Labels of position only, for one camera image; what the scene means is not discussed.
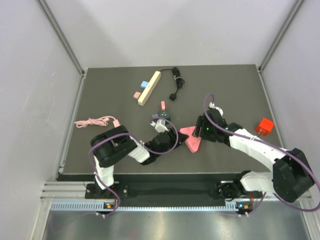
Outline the red cube plug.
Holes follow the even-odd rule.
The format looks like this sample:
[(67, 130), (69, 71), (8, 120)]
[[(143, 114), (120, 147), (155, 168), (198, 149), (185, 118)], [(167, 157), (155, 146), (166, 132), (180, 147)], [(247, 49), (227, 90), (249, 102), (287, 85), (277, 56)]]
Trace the red cube plug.
[(272, 131), (273, 127), (274, 127), (274, 122), (267, 119), (267, 118), (263, 118), (260, 123), (257, 125), (257, 127), (255, 128), (255, 131), (262, 136), (267, 136), (269, 135), (269, 133)]

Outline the pink triangular socket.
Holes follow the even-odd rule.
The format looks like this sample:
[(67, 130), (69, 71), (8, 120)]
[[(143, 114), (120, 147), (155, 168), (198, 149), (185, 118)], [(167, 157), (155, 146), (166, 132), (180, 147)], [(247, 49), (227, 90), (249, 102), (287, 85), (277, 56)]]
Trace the pink triangular socket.
[(189, 126), (184, 127), (180, 129), (180, 132), (182, 134), (185, 134), (188, 136), (188, 138), (185, 140), (185, 145), (188, 147), (188, 149), (191, 151), (191, 153), (196, 153), (200, 147), (201, 138), (193, 136), (193, 132), (195, 130), (195, 126)]

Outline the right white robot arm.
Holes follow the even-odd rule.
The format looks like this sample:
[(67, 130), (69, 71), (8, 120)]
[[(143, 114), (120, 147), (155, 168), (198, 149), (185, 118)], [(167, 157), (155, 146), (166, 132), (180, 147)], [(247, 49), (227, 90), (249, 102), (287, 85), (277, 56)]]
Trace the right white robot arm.
[(233, 180), (222, 181), (217, 189), (223, 198), (245, 198), (251, 192), (264, 192), (276, 194), (282, 200), (293, 203), (315, 184), (307, 158), (301, 150), (271, 146), (241, 125), (234, 122), (228, 124), (223, 118), (222, 109), (213, 103), (198, 116), (193, 136), (225, 144), (268, 169), (267, 172), (244, 170)]

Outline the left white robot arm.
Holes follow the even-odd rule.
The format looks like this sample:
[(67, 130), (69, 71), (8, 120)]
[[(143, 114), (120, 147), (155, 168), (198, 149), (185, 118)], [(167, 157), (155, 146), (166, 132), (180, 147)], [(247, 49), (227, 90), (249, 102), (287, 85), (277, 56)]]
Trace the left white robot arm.
[(167, 119), (155, 117), (150, 125), (157, 135), (146, 143), (133, 137), (124, 125), (101, 133), (90, 141), (89, 154), (93, 156), (95, 164), (96, 192), (102, 198), (109, 198), (113, 194), (114, 165), (123, 158), (128, 156), (143, 166), (150, 165), (189, 138)]

